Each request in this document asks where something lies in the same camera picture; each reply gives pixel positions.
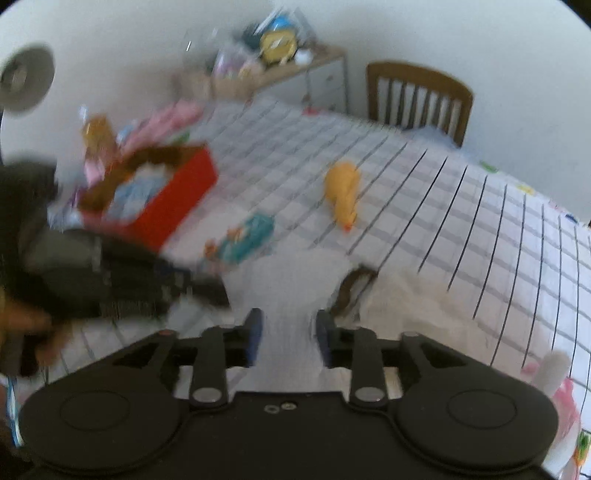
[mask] wall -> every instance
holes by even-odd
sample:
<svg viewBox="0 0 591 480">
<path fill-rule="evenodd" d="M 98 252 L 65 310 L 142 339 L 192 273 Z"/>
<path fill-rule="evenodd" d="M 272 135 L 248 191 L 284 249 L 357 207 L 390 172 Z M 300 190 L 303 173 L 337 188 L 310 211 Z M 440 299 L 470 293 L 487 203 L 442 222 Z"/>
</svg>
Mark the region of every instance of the wall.
<svg viewBox="0 0 591 480">
<path fill-rule="evenodd" d="M 397 59 L 475 93 L 465 146 L 591 218 L 591 30 L 558 0 L 287 0 L 349 50 L 353 113 L 365 65 Z"/>
<path fill-rule="evenodd" d="M 83 154 L 81 104 L 115 125 L 142 118 L 171 100 L 188 28 L 244 25 L 270 10 L 267 0 L 21 0 L 0 17 L 0 64 L 41 41 L 54 51 L 56 77 L 36 110 L 5 116 L 3 154 L 54 155 L 67 177 Z"/>
</svg>

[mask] colorful toy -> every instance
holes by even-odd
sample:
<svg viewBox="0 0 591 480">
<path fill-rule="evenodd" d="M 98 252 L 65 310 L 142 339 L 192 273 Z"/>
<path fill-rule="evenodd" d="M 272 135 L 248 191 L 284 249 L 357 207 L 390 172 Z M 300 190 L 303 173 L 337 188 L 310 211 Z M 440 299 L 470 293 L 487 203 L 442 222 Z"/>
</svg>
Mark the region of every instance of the colorful toy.
<svg viewBox="0 0 591 480">
<path fill-rule="evenodd" d="M 273 217 L 257 212 L 240 227 L 228 230 L 219 245 L 209 240 L 203 255 L 208 260 L 225 265 L 239 264 L 269 239 L 274 228 Z"/>
<path fill-rule="evenodd" d="M 349 232 L 357 218 L 357 192 L 361 175 L 349 161 L 333 165 L 324 178 L 324 196 L 333 204 L 336 223 Z"/>
</svg>

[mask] dresser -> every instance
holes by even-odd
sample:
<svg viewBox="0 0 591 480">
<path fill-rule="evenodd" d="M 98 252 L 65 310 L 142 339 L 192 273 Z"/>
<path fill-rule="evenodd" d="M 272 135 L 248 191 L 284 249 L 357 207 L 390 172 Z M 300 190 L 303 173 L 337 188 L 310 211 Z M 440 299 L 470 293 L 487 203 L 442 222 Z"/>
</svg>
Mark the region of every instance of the dresser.
<svg viewBox="0 0 591 480">
<path fill-rule="evenodd" d="M 288 62 L 267 69 L 262 75 L 248 82 L 223 80 L 219 85 L 206 85 L 208 77 L 203 74 L 183 72 L 176 77 L 179 97 L 204 100 L 248 100 L 272 97 L 290 105 L 311 107 L 348 113 L 347 58 L 344 49 L 327 46 L 314 56 L 309 65 Z"/>
</svg>

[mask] white drawer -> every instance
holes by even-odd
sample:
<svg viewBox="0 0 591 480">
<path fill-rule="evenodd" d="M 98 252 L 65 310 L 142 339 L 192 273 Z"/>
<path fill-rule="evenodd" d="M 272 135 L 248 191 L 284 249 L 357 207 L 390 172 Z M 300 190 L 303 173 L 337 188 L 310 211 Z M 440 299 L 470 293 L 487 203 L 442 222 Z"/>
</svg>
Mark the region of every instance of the white drawer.
<svg viewBox="0 0 591 480">
<path fill-rule="evenodd" d="M 312 102 L 312 107 L 319 110 L 346 113 L 345 87 L 342 86 L 332 92 L 325 93 L 320 98 L 316 99 L 316 101 Z"/>
<path fill-rule="evenodd" d="M 331 92 L 345 84 L 345 70 L 343 65 L 343 60 L 339 59 L 308 72 L 312 103 L 325 93 Z"/>
<path fill-rule="evenodd" d="M 310 103 L 305 73 L 263 88 L 257 92 L 257 95 L 270 96 L 290 105 L 308 105 Z"/>
</svg>

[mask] yellow toy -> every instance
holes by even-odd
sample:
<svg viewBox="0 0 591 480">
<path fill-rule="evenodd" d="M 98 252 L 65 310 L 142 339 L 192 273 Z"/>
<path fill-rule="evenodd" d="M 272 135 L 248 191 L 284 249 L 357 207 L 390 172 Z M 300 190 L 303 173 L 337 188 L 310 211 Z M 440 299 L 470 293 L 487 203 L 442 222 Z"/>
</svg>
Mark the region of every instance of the yellow toy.
<svg viewBox="0 0 591 480">
<path fill-rule="evenodd" d="M 361 175 L 349 161 L 334 164 L 324 177 L 324 197 L 333 204 L 336 223 L 346 232 L 357 218 L 357 192 Z"/>
</svg>

